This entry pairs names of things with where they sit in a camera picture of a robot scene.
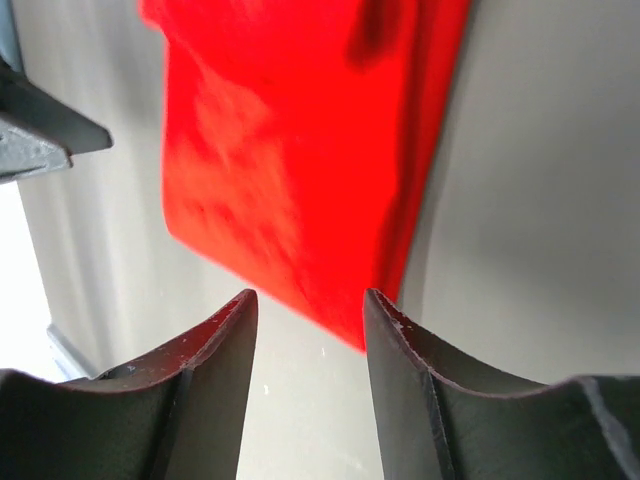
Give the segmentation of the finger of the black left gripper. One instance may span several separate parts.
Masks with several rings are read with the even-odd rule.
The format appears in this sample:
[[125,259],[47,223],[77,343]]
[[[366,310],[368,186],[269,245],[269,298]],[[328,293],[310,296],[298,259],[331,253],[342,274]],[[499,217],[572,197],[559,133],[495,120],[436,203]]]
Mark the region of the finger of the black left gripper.
[[1,181],[69,169],[74,155],[113,146],[110,132],[1,64]]

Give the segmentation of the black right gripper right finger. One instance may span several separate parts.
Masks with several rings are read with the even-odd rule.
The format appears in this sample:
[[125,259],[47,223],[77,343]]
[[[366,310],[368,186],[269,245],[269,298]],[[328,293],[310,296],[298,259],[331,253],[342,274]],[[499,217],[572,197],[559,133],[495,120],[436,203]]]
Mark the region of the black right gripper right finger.
[[366,353],[388,479],[635,479],[639,380],[541,384],[481,362],[365,293]]

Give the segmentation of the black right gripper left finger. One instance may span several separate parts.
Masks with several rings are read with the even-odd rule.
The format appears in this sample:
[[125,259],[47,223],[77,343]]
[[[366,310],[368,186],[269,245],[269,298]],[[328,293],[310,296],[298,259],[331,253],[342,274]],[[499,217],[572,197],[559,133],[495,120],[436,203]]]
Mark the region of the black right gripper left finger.
[[5,479],[232,479],[255,354],[258,300],[95,378],[1,373]]

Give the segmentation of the red t shirt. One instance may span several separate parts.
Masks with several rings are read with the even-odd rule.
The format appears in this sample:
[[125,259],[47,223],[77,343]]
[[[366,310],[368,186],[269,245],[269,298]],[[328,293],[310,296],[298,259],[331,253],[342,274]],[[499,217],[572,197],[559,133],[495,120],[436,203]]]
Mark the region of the red t shirt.
[[363,350],[364,292],[400,290],[470,10],[142,2],[167,41],[170,233]]

